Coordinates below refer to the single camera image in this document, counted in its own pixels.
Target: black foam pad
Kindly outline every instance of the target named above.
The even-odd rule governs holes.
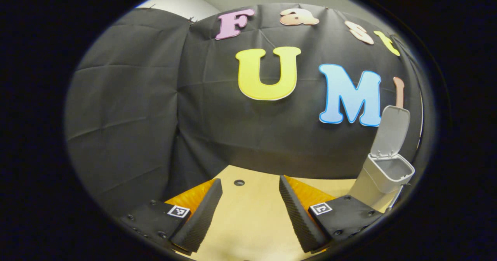
[[[221,195],[221,180],[217,178],[190,220],[171,239],[172,243],[189,252],[197,252],[209,230]]]
[[[280,176],[279,191],[292,222],[293,231],[304,252],[316,252],[327,243],[327,238],[307,215],[306,210],[295,195],[284,176]]]

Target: pink letter f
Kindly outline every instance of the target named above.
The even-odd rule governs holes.
[[[216,36],[216,40],[238,36],[240,31],[235,29],[235,25],[238,25],[240,28],[245,27],[245,25],[247,25],[247,15],[252,16],[254,14],[254,10],[247,9],[220,15],[218,18],[221,19],[221,29],[219,34]]]

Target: orange soft pad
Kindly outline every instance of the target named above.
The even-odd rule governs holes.
[[[309,217],[311,217],[311,215],[309,214],[310,206],[335,199],[335,197],[328,195],[315,187],[307,185],[302,181],[298,181],[289,176],[284,177],[292,187],[295,195],[297,195],[297,199],[300,201],[300,204],[304,207]]]
[[[211,188],[214,180],[216,179],[211,179],[209,181],[206,181],[205,183],[197,185],[196,187],[190,188],[189,190],[186,190],[178,196],[172,197],[171,199],[167,200],[165,203],[180,206],[183,208],[189,208],[191,217],[195,213],[195,210],[197,210],[200,202],[202,202],[202,200],[204,199],[205,194],[207,194],[207,192]]]

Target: screw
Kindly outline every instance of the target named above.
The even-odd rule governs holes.
[[[163,231],[158,231],[157,235],[160,236],[160,238],[167,238],[167,235]]]

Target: black cloth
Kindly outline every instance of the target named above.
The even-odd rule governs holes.
[[[229,164],[296,177],[356,178],[377,128],[349,123],[343,105],[340,124],[318,119],[327,96],[318,70],[324,63],[342,66],[356,87],[363,71],[378,73],[380,112],[396,102],[393,77],[403,80],[411,118],[400,154],[414,159],[422,119],[419,77],[428,74],[400,37],[320,6],[278,3],[232,11],[247,8],[255,15],[237,27],[241,34],[223,40],[215,40],[217,15],[190,25],[173,13],[134,9],[82,59],[68,92],[66,136],[78,175],[106,210],[120,215],[158,196],[169,199]],[[288,8],[309,10],[320,22],[285,26],[279,13]],[[366,29],[374,45],[355,38],[345,21]],[[401,56],[374,31],[392,38]],[[261,82],[274,84],[280,61],[273,49],[284,46],[302,51],[293,93],[277,101],[245,96],[235,54],[264,49]]]

